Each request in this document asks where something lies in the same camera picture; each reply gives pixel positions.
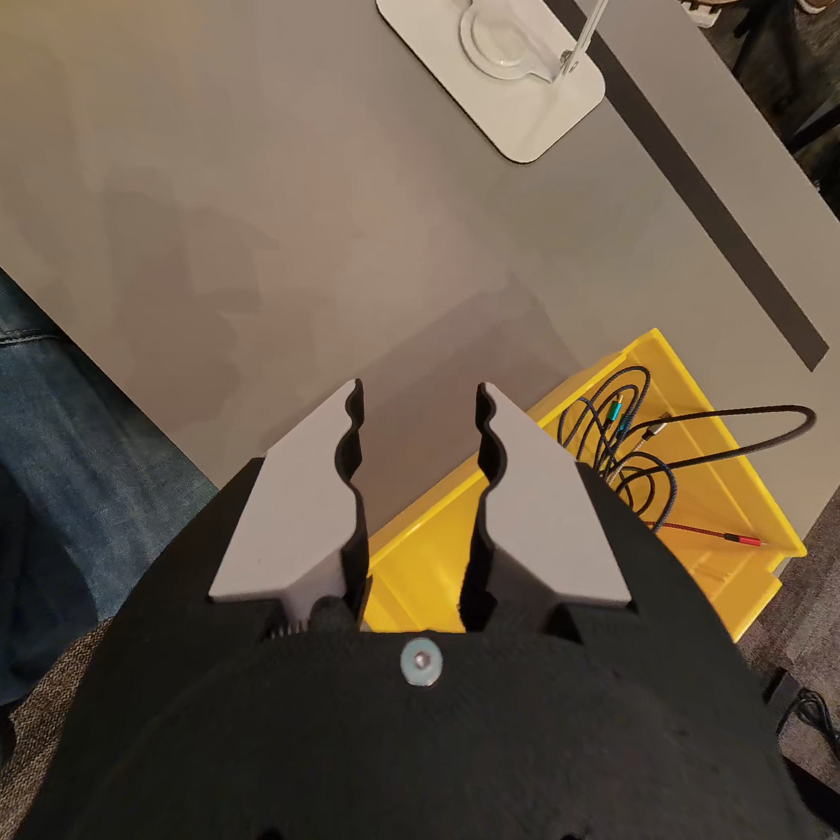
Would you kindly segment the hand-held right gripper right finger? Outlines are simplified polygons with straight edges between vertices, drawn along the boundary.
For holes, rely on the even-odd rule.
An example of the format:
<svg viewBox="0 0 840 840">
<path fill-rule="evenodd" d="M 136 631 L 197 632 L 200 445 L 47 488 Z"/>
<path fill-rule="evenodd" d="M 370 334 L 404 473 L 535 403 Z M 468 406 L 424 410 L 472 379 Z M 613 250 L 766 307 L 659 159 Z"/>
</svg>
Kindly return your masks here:
<svg viewBox="0 0 840 840">
<path fill-rule="evenodd" d="M 495 385 L 476 392 L 479 494 L 459 594 L 466 631 L 483 631 L 503 605 L 550 625 L 566 605 L 624 609 L 632 595 L 597 516 L 589 474 Z"/>
</svg>

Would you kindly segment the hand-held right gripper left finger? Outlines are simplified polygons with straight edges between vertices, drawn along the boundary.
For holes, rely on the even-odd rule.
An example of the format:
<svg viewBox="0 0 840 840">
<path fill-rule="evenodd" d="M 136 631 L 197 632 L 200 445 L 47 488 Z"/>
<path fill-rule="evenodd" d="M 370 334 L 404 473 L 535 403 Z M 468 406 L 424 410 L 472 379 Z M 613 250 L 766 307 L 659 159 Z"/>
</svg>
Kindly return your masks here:
<svg viewBox="0 0 840 840">
<path fill-rule="evenodd" d="M 276 601 L 297 624 L 335 597 L 362 624 L 372 583 L 353 484 L 363 423 L 363 383 L 352 379 L 266 451 L 208 590 L 212 602 Z"/>
</svg>

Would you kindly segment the yellow plastic bin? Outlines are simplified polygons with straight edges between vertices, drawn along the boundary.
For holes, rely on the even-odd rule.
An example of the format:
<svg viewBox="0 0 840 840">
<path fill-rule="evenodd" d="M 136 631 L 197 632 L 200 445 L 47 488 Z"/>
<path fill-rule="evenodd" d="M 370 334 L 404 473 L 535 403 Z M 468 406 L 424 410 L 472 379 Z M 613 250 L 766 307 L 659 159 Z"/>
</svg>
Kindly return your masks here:
<svg viewBox="0 0 840 840">
<path fill-rule="evenodd" d="M 609 435 L 624 425 L 621 445 L 601 443 L 592 410 Z M 738 447 L 720 416 L 668 424 L 665 415 L 711 413 L 712 405 L 663 334 L 654 329 L 597 365 L 558 385 L 528 415 L 552 438 L 563 423 L 570 452 L 595 465 L 613 447 L 624 469 L 606 471 L 612 488 L 636 473 L 727 452 Z M 372 591 L 364 612 L 376 632 L 433 629 L 462 632 L 457 602 L 469 558 L 480 492 L 487 479 L 477 455 L 452 470 L 400 511 L 371 538 Z M 734 641 L 781 588 L 776 572 L 805 546 L 744 456 L 675 471 L 676 494 L 658 532 L 713 605 Z"/>
</svg>

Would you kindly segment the person's legs in jeans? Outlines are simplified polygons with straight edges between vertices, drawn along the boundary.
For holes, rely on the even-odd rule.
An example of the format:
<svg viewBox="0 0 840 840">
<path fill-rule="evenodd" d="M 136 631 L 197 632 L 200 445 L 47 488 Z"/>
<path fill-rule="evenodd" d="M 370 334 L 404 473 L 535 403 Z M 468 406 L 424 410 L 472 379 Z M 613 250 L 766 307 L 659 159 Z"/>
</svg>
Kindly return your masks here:
<svg viewBox="0 0 840 840">
<path fill-rule="evenodd" d="M 215 485 L 1 272 L 1 703 L 115 616 Z"/>
</svg>

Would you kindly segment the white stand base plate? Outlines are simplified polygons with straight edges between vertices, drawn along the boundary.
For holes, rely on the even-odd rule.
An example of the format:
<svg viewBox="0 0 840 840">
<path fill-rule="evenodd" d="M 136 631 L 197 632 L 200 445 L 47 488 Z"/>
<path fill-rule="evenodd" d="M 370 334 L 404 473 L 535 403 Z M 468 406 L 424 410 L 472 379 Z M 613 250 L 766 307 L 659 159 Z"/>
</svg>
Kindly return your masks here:
<svg viewBox="0 0 840 840">
<path fill-rule="evenodd" d="M 535 162 L 605 98 L 588 55 L 608 5 L 581 34 L 542 1 L 377 1 L 378 12 L 508 160 Z"/>
</svg>

